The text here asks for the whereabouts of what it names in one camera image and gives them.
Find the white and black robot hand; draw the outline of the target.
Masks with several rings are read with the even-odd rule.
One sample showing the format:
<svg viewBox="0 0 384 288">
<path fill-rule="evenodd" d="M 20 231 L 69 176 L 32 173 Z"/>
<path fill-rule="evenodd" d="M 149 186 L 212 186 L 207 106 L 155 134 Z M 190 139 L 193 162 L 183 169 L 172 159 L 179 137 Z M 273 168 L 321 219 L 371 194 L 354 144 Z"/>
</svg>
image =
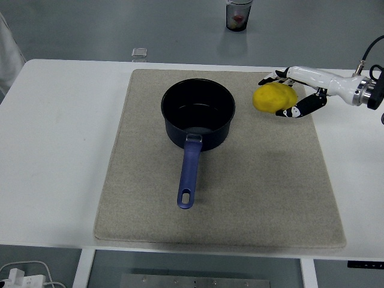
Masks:
<svg viewBox="0 0 384 288">
<path fill-rule="evenodd" d="M 272 82 L 286 85 L 297 82 L 316 90 L 315 93 L 303 98 L 297 104 L 288 108 L 280 108 L 275 112 L 277 116 L 287 118 L 307 116 L 325 106 L 328 96 L 339 96 L 345 103 L 352 106 L 365 104 L 369 109 L 374 108 L 373 90 L 376 83 L 362 75 L 342 77 L 315 68 L 294 66 L 274 71 L 262 79 L 259 85 Z"/>
</svg>

